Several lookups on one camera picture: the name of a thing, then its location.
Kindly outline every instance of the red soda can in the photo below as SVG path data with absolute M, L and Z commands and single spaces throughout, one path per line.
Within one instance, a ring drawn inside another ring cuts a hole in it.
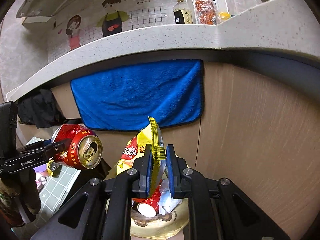
M 102 143 L 94 131 L 79 124 L 64 124 L 52 136 L 51 142 L 72 139 L 68 151 L 57 153 L 53 159 L 56 163 L 76 168 L 93 169 L 101 161 Z

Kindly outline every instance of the screw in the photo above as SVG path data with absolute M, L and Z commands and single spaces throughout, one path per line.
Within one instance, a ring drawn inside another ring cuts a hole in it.
M 223 178 L 220 180 L 220 183 L 223 185 L 223 186 L 228 186 L 230 184 L 230 180 L 227 179 L 227 178 Z
M 190 174 L 193 173 L 193 170 L 190 169 L 190 168 L 185 168 L 185 169 L 183 170 L 183 173 L 186 174 L 186 175 L 190 175 Z
M 129 175 L 134 175 L 134 174 L 137 173 L 137 170 L 134 169 L 134 168 L 131 168 L 131 169 L 128 169 L 127 173 L 128 173 Z
M 97 178 L 92 178 L 92 179 L 90 179 L 90 185 L 91 185 L 91 186 L 98 185 L 99 183 L 100 183 L 100 180 L 97 179 Z

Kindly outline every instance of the brown hair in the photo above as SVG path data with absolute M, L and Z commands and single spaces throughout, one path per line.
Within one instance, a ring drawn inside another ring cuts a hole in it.
M 121 3 L 121 0 L 104 0 L 102 3 L 102 6 L 104 7 L 107 3 L 108 4 Z
M 80 15 L 75 15 L 68 21 L 67 29 L 66 29 L 66 34 L 67 35 L 72 35 L 72 30 L 70 30 L 69 28 L 70 28 L 71 23 L 73 23 L 73 22 L 78 23 L 76 29 L 79 28 L 80 23 L 81 23 Z

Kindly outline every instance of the blue towel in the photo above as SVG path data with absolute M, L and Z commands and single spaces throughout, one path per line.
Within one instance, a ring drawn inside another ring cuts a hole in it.
M 84 125 L 139 131 L 190 123 L 203 111 L 203 62 L 178 59 L 123 66 L 77 78 L 71 90 Z

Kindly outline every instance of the gloved hand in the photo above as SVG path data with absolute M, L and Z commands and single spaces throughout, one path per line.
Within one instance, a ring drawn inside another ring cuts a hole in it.
M 36 186 L 36 173 L 33 169 L 29 170 L 29 180 L 25 184 L 21 184 L 13 179 L 0 179 L 0 215 L 2 215 L 12 227 L 21 227 L 24 225 L 13 200 L 13 197 L 19 195 L 32 214 L 36 215 L 39 213 L 41 201 Z

